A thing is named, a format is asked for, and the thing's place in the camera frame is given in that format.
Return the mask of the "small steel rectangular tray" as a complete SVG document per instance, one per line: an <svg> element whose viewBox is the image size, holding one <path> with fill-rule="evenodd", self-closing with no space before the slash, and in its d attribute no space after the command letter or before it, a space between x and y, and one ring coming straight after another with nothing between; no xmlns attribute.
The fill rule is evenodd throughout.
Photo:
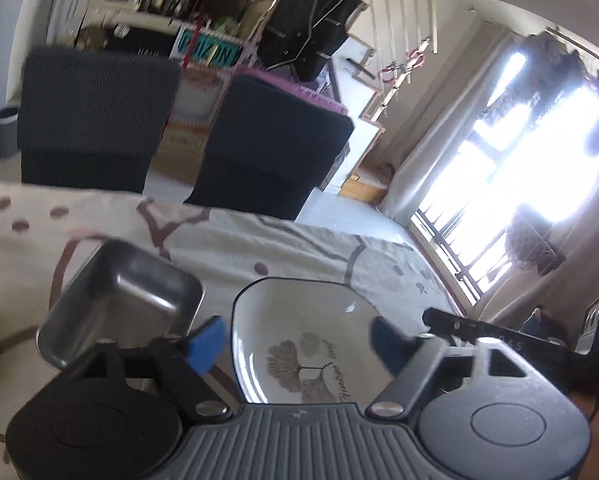
<svg viewBox="0 0 599 480"><path fill-rule="evenodd" d="M204 298L193 274L124 240L107 240L61 289L36 344L62 370L101 340L140 348L156 337L187 335Z"/></svg>

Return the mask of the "white ginkgo print square plate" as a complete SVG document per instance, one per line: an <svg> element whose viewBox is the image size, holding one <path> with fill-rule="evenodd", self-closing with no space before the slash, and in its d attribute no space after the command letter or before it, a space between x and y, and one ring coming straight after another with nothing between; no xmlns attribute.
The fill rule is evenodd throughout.
<svg viewBox="0 0 599 480"><path fill-rule="evenodd" d="M425 330L420 313L389 314L344 284L262 278L245 286L231 320L234 374L245 400L366 408L392 380L371 347L378 316L404 334Z"/></svg>

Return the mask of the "cartoon print tablecloth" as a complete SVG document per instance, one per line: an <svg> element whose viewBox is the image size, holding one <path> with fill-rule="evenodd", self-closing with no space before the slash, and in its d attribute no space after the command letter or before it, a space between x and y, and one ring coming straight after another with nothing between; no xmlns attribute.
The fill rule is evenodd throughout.
<svg viewBox="0 0 599 480"><path fill-rule="evenodd" d="M0 479L15 472L4 433L52 378L35 344L66 283L108 238L128 240L195 275L200 317L229 316L238 292L264 276L344 283L402 330L427 308L456 312L417 249L380 238L136 194L0 182Z"/></svg>

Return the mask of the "right dark grey chair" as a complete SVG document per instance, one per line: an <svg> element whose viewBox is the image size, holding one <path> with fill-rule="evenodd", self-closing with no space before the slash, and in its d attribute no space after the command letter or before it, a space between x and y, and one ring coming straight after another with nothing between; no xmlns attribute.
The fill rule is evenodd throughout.
<svg viewBox="0 0 599 480"><path fill-rule="evenodd" d="M294 220L353 131L345 114L260 78L235 76L187 203Z"/></svg>

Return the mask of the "dark grey chair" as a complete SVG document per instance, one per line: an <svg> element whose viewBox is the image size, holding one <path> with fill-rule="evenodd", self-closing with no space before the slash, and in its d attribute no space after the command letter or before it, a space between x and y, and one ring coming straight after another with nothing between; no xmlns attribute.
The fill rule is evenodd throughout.
<svg viewBox="0 0 599 480"><path fill-rule="evenodd" d="M23 183L142 193L181 76L157 56L31 50L18 120Z"/></svg>
<svg viewBox="0 0 599 480"><path fill-rule="evenodd" d="M235 76L187 203L294 220L353 131L345 114L260 78Z"/></svg>

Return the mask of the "left dark grey chair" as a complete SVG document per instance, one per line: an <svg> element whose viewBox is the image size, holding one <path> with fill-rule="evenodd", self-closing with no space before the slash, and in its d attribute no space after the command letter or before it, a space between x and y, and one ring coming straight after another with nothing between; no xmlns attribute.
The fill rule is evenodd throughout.
<svg viewBox="0 0 599 480"><path fill-rule="evenodd" d="M23 183L142 193L181 76L157 56L31 50L18 120Z"/></svg>

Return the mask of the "beige window curtain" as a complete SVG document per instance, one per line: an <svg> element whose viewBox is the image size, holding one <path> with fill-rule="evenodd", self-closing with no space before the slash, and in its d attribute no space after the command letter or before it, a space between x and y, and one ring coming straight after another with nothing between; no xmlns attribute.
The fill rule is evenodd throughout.
<svg viewBox="0 0 599 480"><path fill-rule="evenodd" d="M483 23L441 81L433 84L420 108L398 129L379 156L394 169L380 211L406 226L467 140L515 50L513 32Z"/></svg>

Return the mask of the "grey trash bin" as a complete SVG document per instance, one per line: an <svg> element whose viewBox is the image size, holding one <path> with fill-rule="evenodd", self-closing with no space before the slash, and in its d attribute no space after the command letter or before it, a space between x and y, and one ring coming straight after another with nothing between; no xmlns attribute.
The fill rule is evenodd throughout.
<svg viewBox="0 0 599 480"><path fill-rule="evenodd" d="M18 147L19 107L7 105L0 108L0 159L19 153Z"/></svg>

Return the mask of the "teal letter sign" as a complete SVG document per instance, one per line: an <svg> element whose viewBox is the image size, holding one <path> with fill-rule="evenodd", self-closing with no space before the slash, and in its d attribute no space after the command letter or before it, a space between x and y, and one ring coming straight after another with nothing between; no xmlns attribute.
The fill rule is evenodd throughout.
<svg viewBox="0 0 599 480"><path fill-rule="evenodd" d="M192 27L181 27L170 51L170 58L183 61L193 36ZM237 64L243 49L244 42L241 39L203 27L191 51L190 61L206 66L228 68Z"/></svg>

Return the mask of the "black vest with white trim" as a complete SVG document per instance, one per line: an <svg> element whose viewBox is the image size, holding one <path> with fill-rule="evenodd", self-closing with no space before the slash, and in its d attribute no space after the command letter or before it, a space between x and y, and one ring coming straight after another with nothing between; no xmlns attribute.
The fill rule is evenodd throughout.
<svg viewBox="0 0 599 480"><path fill-rule="evenodd" d="M347 22L362 0L281 0L267 22L257 56L268 70L291 66L313 81L347 39Z"/></svg>

